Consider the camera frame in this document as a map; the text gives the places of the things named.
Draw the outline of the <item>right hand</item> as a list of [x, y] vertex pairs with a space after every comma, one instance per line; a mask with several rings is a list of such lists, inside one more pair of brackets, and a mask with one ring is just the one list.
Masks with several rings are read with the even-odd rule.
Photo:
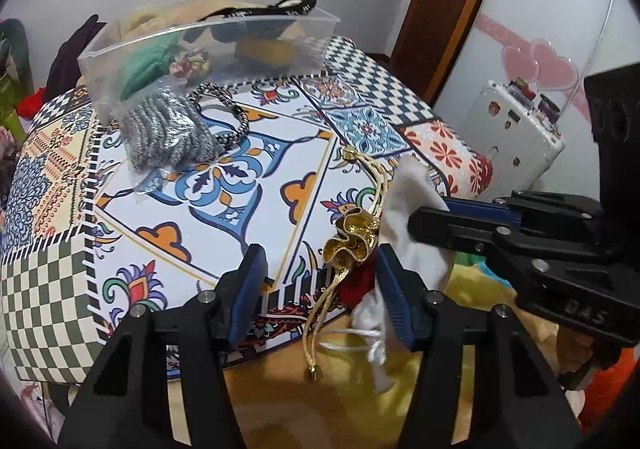
[[570, 391], [584, 391], [598, 372], [611, 365], [596, 348], [596, 340], [561, 325], [556, 336], [560, 384]]

